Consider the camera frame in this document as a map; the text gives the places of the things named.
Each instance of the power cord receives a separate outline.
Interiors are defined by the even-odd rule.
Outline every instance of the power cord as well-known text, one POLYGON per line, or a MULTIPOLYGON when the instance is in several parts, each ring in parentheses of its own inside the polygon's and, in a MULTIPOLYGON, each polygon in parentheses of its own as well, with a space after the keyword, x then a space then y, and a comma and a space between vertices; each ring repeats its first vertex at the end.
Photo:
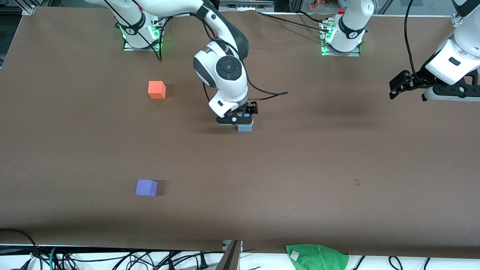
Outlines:
POLYGON ((28 259, 28 261, 25 262, 25 263, 22 265, 22 267, 20 267, 20 269, 18 269, 18 270, 27 270, 27 269, 28 269, 28 265, 30 264, 30 261, 31 261, 31 260, 32 260, 32 259, 28 259))
MULTIPOLYGON (((25 236, 26 238, 28 238, 28 240, 32 243, 34 249, 35 249, 35 253, 36 255, 38 256, 38 258, 40 260, 42 260, 42 255, 40 254, 40 251, 38 250, 38 247, 37 245, 35 244, 35 241, 33 241, 33 239, 24 231, 20 231, 20 230, 17 230, 17 229, 0 229, 0 232, 13 232, 13 233, 20 233, 22 234, 23 236, 25 236)), ((40 270, 43 270, 43 263, 40 262, 40 270)))
POLYGON ((294 25, 300 25, 300 26, 303 26, 303 27, 306 27, 306 28, 310 28, 310 29, 314 29, 314 30, 317 30, 317 31, 328 33, 327 29, 321 29, 321 28, 318 28, 318 27, 313 27, 313 26, 309 26, 309 25, 300 24, 300 23, 297 23, 297 22, 293 22, 293 21, 283 19, 283 18, 278 18, 278 17, 272 16, 272 15, 269 15, 269 14, 264 14, 264 13, 261 13, 261 12, 258 12, 258 14, 261 14, 261 15, 266 16, 266 17, 274 18, 274 19, 277 19, 277 20, 280 20, 280 21, 284 21, 284 22, 287 22, 287 23, 291 23, 291 24, 294 24, 294 25))
POLYGON ((205 255, 203 252, 200 252, 200 267, 198 268, 199 270, 204 270, 208 268, 208 264, 205 261, 205 255))
POLYGON ((205 83, 202 83, 202 84, 204 85, 205 96, 207 97, 208 102, 210 102, 210 97, 208 96, 207 88, 205 87, 205 83))
POLYGON ((390 264, 391 267, 393 267, 393 269, 395 270, 403 270, 403 266, 402 266, 402 263, 400 262, 400 260, 396 257, 396 256, 390 256, 388 257, 388 263, 390 264), (396 259, 396 261, 398 262, 398 265, 400 266, 400 269, 398 269, 397 267, 395 267, 392 263, 392 259, 396 259))
POLYGON ((362 257, 360 258, 360 260, 357 262, 357 265, 355 266, 355 268, 352 269, 352 270, 358 270, 359 267, 360 267, 361 262, 363 261, 363 259, 365 259, 365 257, 366 257, 366 256, 362 256, 362 257))
POLYGON ((425 261, 425 264, 423 265, 423 270, 427 270, 427 265, 429 262, 430 262, 430 257, 428 257, 427 260, 425 261))
POLYGON ((162 58, 162 47, 163 47, 163 32, 165 31, 165 27, 167 27, 167 24, 168 22, 173 19, 173 17, 168 17, 165 21, 165 23, 163 24, 162 26, 162 30, 160 30, 160 45, 159 45, 159 49, 158 49, 158 52, 160 54, 160 62, 163 61, 163 58, 162 58))
MULTIPOLYGON (((132 25, 127 21, 125 20, 125 18, 122 17, 122 15, 120 15, 120 13, 118 13, 118 11, 115 10, 114 7, 112 7, 112 5, 107 1, 107 0, 103 0, 112 10, 113 12, 118 15, 118 17, 120 17, 120 19, 122 19, 124 22, 126 22, 128 24, 128 26, 132 27, 132 25)), ((138 34, 140 35, 140 37, 142 37, 145 42, 148 44, 148 46, 152 49, 152 51, 155 53, 155 56, 156 58, 158 59, 159 62, 162 62, 162 58, 161 56, 158 55, 158 53, 156 52, 155 48, 153 48, 152 44, 148 42, 148 40, 142 35, 142 33, 138 32, 138 34)))
POLYGON ((322 22, 322 20, 317 20, 317 19, 313 18, 312 16, 310 16, 310 14, 306 13, 305 11, 299 10, 299 11, 297 11, 296 13, 303 14, 303 15, 307 16, 307 18, 309 18, 310 20, 312 20, 312 21, 314 21, 314 22, 317 22, 317 23, 321 23, 321 22, 322 22))
POLYGON ((410 60, 410 67, 412 68, 412 73, 419 82, 424 82, 423 80, 420 80, 420 78, 417 76, 417 72, 415 71, 415 67, 413 66, 412 51, 410 50, 410 44, 408 43, 407 20, 408 20, 408 14, 410 13, 410 8, 412 7, 413 1, 414 0, 410 0, 410 3, 408 3, 407 12, 405 13, 405 21, 403 24, 403 32, 405 37, 405 45, 407 46, 408 59, 410 60))

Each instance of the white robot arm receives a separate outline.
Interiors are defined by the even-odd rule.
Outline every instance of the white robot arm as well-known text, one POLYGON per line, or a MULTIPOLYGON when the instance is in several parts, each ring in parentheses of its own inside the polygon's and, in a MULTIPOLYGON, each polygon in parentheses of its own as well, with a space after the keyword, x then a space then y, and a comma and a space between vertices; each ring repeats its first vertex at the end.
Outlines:
POLYGON ((390 81, 390 99, 417 88, 427 100, 480 101, 480 0, 452 0, 462 24, 415 72, 402 71, 390 81))
POLYGON ((248 56, 249 43, 245 35, 225 19, 208 0, 85 0, 108 7, 120 23, 125 39, 136 48, 147 48, 158 37, 152 35, 154 15, 172 17, 194 15, 218 34, 193 59, 198 77, 218 91, 209 106, 218 115, 220 124, 251 124, 251 114, 257 113, 256 103, 248 104, 247 74, 241 60, 248 56))
POLYGON ((335 29, 325 41, 338 51, 353 51, 361 43, 365 26, 374 10, 372 0, 352 0, 345 14, 337 14, 333 17, 335 29))

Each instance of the table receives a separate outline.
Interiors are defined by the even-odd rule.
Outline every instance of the table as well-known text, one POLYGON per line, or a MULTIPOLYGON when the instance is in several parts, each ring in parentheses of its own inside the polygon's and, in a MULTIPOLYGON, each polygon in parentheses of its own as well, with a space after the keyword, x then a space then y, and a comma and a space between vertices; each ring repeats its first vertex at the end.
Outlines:
MULTIPOLYGON (((421 91, 389 100, 389 80, 409 69, 403 18, 373 17, 361 57, 336 58, 321 56, 314 30, 225 13, 249 38, 253 83, 290 92, 260 102, 254 131, 240 134, 215 124, 193 72, 201 23, 173 20, 159 63, 122 51, 109 12, 22 18, 0 72, 0 227, 55 245, 218 250, 243 239, 257 252, 316 243, 480 257, 480 107, 422 102, 421 91), (167 84, 166 100, 149 98, 150 80, 167 84), (159 180, 163 195, 135 196, 137 179, 159 180)), ((419 68, 451 22, 409 25, 419 68)))

